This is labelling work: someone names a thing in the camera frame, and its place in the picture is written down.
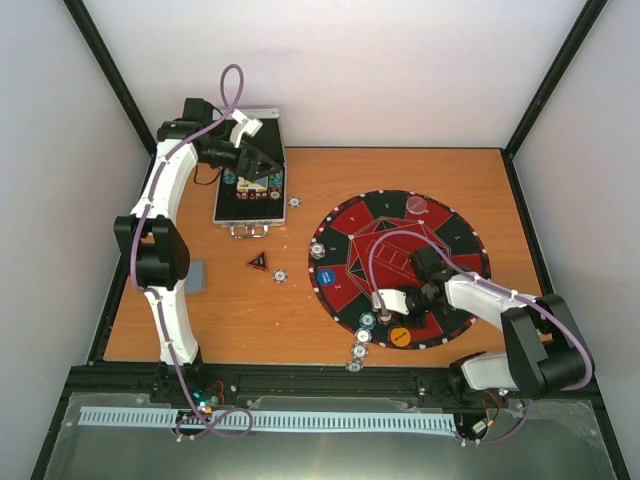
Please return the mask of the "orange big blind button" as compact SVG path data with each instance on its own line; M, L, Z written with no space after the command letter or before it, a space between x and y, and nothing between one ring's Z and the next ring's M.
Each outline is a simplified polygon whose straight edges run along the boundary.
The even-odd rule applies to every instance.
M411 343L411 332L405 327L394 327L389 331L389 340L397 348L408 347Z

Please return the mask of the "blue green fifty chip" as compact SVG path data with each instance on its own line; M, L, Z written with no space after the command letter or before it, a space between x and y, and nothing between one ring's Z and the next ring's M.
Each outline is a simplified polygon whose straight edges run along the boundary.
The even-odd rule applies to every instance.
M359 325L363 329L372 330L377 324L376 316L371 312L363 312L359 316Z

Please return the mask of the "blue orange ten chip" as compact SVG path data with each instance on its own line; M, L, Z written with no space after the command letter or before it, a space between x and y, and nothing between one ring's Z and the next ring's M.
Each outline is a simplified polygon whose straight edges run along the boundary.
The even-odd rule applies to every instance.
M356 343L351 348L351 355L354 360L363 360L368 356L368 348L366 344Z
M372 333L369 329L360 328L355 332L355 339L360 344L368 344L372 340Z

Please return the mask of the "clear dealer button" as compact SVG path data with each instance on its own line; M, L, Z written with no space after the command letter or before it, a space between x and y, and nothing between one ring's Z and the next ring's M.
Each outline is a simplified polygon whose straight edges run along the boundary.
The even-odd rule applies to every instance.
M406 209L412 215L422 215L428 212L428 202L424 197L411 195L407 199Z

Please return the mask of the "blue small blind button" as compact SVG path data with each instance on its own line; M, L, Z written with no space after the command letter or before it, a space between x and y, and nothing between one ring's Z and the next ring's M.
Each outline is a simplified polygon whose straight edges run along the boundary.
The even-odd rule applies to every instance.
M333 285L337 280L336 273L329 268L320 269L316 275L316 281L320 286Z

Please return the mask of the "poker chip stack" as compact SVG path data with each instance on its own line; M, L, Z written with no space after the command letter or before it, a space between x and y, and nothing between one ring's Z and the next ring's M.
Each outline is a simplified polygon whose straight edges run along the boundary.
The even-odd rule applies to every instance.
M309 247L309 253L313 259L319 260L326 256L326 248L319 242L313 242Z

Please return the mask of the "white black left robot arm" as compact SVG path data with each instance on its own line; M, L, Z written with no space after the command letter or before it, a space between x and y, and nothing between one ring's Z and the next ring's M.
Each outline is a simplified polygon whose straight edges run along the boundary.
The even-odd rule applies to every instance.
M128 259L134 288L150 305L160 360L167 365L189 365L200 351L185 300L190 252L176 226L187 181L200 164L251 181L283 174L284 161L250 141L266 120L278 115L230 105L216 116L210 102L186 99L181 117L164 122L157 131L156 155L140 199L114 222L118 247Z

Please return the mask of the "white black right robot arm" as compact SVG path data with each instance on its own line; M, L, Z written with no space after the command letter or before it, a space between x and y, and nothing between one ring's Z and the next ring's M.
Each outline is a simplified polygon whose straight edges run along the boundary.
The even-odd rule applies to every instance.
M465 389L503 389L540 399L580 390L593 379L591 352L561 296L508 290L455 267L436 247L415 251L409 262L421 283L407 301L409 312L463 311L489 322L503 335L503 353L474 354L454 363Z

